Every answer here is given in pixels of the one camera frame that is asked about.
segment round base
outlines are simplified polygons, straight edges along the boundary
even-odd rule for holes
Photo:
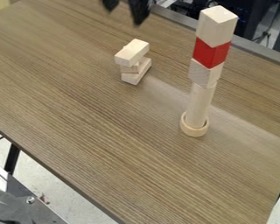
[[[206,123],[202,128],[195,129],[191,128],[186,124],[186,112],[183,113],[183,115],[180,117],[180,123],[179,127],[184,131],[184,133],[190,137],[202,137],[207,133],[208,126],[210,125],[210,122],[208,120],[208,117],[206,118]]]

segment wood grain tabletop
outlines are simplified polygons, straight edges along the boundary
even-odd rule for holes
[[[280,66],[232,47],[201,138],[179,129],[195,34],[121,3],[0,10],[0,132],[120,223],[265,223],[280,191]],[[114,54],[150,43],[121,82]]]

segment metal stand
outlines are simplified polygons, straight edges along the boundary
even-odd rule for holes
[[[19,156],[20,150],[18,149],[17,146],[14,144],[11,145],[9,154],[7,157],[7,161],[5,164],[4,169],[10,174],[13,175],[13,172],[16,168],[17,162],[18,162],[18,156]]]

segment wooden block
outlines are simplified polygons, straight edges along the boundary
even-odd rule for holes
[[[193,58],[207,68],[213,68],[225,61],[231,42],[211,47],[200,38],[196,38]]]
[[[134,66],[120,66],[120,72],[122,74],[138,74],[140,72],[140,63],[142,62],[143,58],[140,59]]]
[[[134,38],[115,55],[115,63],[125,67],[134,66],[149,50],[149,43]]]
[[[143,63],[140,65],[140,73],[122,73],[122,81],[128,82],[132,85],[137,85],[150,67],[151,59],[143,58]]]
[[[196,59],[191,59],[189,69],[189,79],[203,88],[212,87],[221,77],[224,62],[211,69],[201,65]]]
[[[196,36],[211,47],[223,45],[232,40],[238,17],[218,5],[199,14]]]
[[[200,129],[205,126],[216,84],[210,88],[203,88],[195,82],[192,84],[189,105],[185,111],[185,123],[189,127]]]

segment stack of blocks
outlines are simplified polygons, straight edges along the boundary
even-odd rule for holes
[[[189,70],[190,103],[180,120],[180,127],[188,136],[201,137],[207,132],[207,110],[221,77],[237,20],[234,13],[222,6],[200,12]]]
[[[122,81],[137,85],[151,67],[151,59],[144,55],[150,44],[134,38],[115,55],[115,63],[120,66]]]

